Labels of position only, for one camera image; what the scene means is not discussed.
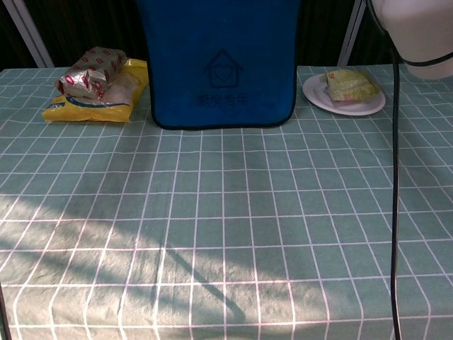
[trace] yellow package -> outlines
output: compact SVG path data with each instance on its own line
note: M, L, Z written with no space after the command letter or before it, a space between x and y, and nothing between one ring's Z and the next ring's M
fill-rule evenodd
M381 91L366 74L351 69L329 72L324 79L332 101L363 101Z
M58 96L42 113L47 122L103 121L129 122L144 88L148 85L147 63L129 59L104 93L102 101Z

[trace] food package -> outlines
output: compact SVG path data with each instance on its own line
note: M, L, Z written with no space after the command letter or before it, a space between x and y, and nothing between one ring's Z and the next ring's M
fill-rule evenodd
M125 62L123 51L95 47L87 51L54 85L65 96L101 100Z
M379 85L361 72L338 69L324 77L332 101L363 101L379 93Z
M144 88L148 85L147 63L128 59L116 76L102 101L73 96L58 96L42 113L52 121L108 121L129 122Z

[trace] house logo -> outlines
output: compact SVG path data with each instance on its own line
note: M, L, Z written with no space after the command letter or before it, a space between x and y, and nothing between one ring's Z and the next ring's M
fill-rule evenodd
M243 67L223 48L205 67L213 89L237 87L242 71Z

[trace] metal pole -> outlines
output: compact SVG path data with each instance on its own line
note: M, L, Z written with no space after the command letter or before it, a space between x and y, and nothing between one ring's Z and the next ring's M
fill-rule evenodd
M3 0L9 15L16 24L23 41L28 47L36 65L39 68L54 67L52 58L47 51L47 48L42 41L27 6L23 0Z
M352 49L354 48L355 38L359 32L360 24L362 23L363 13L365 12L366 4L363 0L355 0L352 8L351 17L349 20L348 29L346 30L345 39L341 48L340 57L337 65L344 67L348 65Z

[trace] white plate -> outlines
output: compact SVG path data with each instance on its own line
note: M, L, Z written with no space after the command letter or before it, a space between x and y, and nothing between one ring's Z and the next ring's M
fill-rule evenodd
M327 92L327 83L321 81L322 74L311 76L302 87L305 96L314 105L324 110L341 115L371 115L380 111L385 105L385 96L382 92L364 101L334 103Z

